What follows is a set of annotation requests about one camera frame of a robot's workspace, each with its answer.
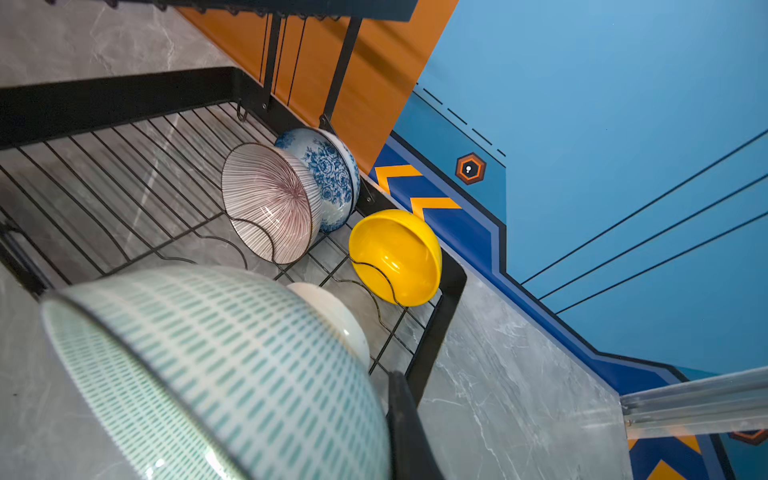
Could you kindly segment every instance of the pink striped bowl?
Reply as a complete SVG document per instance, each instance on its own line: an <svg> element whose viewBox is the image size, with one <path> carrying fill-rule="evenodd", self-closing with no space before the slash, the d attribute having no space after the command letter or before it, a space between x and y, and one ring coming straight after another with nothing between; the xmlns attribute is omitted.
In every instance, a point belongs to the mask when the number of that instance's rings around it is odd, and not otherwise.
<svg viewBox="0 0 768 480"><path fill-rule="evenodd" d="M259 257L291 263L315 240L320 192L293 155L260 144L240 145L224 162L221 190L235 231Z"/></svg>

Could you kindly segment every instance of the yellow bowl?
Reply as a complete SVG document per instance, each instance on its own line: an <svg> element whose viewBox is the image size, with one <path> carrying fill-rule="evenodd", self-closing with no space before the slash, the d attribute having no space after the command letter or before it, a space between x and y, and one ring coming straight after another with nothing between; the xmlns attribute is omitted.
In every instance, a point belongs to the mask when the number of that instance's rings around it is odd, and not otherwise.
<svg viewBox="0 0 768 480"><path fill-rule="evenodd" d="M418 306L437 293L442 251L435 233L416 215L382 210L363 218L349 236L355 271L376 295L390 303ZM370 263L376 269L360 263Z"/></svg>

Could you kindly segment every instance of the blue wall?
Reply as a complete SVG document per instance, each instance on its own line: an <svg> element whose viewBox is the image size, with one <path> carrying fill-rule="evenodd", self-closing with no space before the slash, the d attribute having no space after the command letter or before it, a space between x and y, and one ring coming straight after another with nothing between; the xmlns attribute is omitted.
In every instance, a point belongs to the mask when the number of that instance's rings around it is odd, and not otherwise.
<svg viewBox="0 0 768 480"><path fill-rule="evenodd" d="M524 282L768 128L768 2L463 0L417 91L505 166L505 185L473 188L503 212L508 272ZM453 175L448 157L436 163ZM525 287L544 296L766 173L763 137ZM768 180L543 302L559 312L766 211ZM766 365L767 240L764 217L560 316L609 353Z"/></svg>

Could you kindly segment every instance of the gray marble surface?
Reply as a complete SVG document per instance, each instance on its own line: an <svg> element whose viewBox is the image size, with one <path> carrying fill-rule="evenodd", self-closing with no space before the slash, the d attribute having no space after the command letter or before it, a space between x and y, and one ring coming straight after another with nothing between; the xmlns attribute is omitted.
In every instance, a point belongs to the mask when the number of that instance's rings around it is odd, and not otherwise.
<svg viewBox="0 0 768 480"><path fill-rule="evenodd" d="M113 11L103 3L82 0L60 0L55 7L42 0L10 0L4 2L4 7L5 16L0 18L0 86L231 65L205 37L170 10L161 14L148 5L121 4L118 11ZM214 108L213 113L200 111L199 115L202 118L216 115L227 123L227 113L233 113L230 109L231 106L224 105L221 111ZM201 127L188 113L184 118L171 115L167 120L158 120L155 124L159 129L147 123L139 127L150 133L160 148L171 150L170 142L173 142L185 155L198 161L190 145L174 130L177 127L189 135L190 132L184 130L187 120ZM231 131L217 132L228 142L224 147L237 144L237 135L260 135L251 127L238 128L231 126ZM131 135L139 135L135 131L128 133L122 127L121 131L129 140ZM100 149L93 138L78 138L84 148L109 168L103 148ZM111 132L103 133L103 138L107 143L118 141ZM51 143L86 182L106 185L94 165L78 160L76 148L67 140ZM170 178L185 175L157 146L141 137L136 143L141 144L142 151ZM204 156L221 162L220 154L209 147L199 141L195 145ZM46 171L93 208L131 256L142 251L144 247L136 236L114 222L109 212L92 198L89 200L88 192L57 164L58 160L50 152L38 147L30 147L28 151L39 159ZM190 205L173 198L169 186L152 168L142 164L130 151L120 152L153 189L163 191L180 215L164 217L157 201L133 183L131 188L140 189L136 198L141 199L148 212L157 215L159 223L176 233L182 231L184 222L199 220ZM17 153L2 152L0 164L14 165L15 170L10 170L12 174L18 175L24 185L36 187L32 189L34 195L48 198L45 206L53 218L83 242L97 263L104 268L119 265L123 260L116 250L110 247L111 250L96 251L97 246L109 244L108 238L94 240L105 233L95 228L89 219L76 220L78 209L69 205L61 193L54 195L56 188L46 184L49 180L29 164L9 157ZM207 169L202 162L198 164ZM205 171L215 183L215 169ZM117 195L114 188L108 190L109 193L102 190L99 193ZM215 196L215 189L211 190L210 186L206 186L206 191ZM0 181L0 202L12 214L30 223L25 228L34 228L39 220L35 218L36 213L24 201L14 198L18 198L18 193L13 194L8 183ZM206 214L218 208L208 203L204 192L198 191L193 201ZM115 201L113 207L129 219L148 242L162 241L161 232L146 215L137 212L134 205ZM243 266L243 258L232 245L205 237L219 234L243 250L225 219L212 220L197 229L197 233L182 237L161 253L166 257L183 254L200 263ZM291 280L319 281L324 267L329 268L343 259L348 238L346 228L335 232L331 239L323 240L313 249L312 259L303 260L289 270ZM49 250L58 252L55 260L63 262L73 280L94 277L92 268L72 260L78 254L70 247L64 248L52 238L43 241L50 242ZM257 259L247 249L244 257L250 269L269 276L277 274L275 266ZM167 263L168 260L151 255L128 270ZM350 265L344 264L335 277L354 279L355 274ZM289 280L282 276L280 281ZM370 316L372 300L360 287L330 280L325 288L343 298L355 312L372 349L383 347L387 329L396 324L402 311L382 304L382 323L379 323L378 318ZM404 315L396 331L398 340L387 344L382 353L385 368L407 366L431 309L428 304ZM372 374L372 383L386 406L386 374L378 366ZM438 464L448 479L631 478L626 436L615 393L605 389L471 273L419 412ZM48 345L38 321L35 300L1 267L0 472L3 472L0 477L18 479L135 478Z"/></svg>

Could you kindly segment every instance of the green dash pattern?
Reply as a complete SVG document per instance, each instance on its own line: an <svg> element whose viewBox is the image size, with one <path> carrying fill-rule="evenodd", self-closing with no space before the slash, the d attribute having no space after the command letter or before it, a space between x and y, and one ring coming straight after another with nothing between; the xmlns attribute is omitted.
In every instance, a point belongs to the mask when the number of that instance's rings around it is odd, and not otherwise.
<svg viewBox="0 0 768 480"><path fill-rule="evenodd" d="M174 266L59 295L101 325L49 296L48 335L142 478L390 478L389 433L365 368L278 283Z"/></svg>

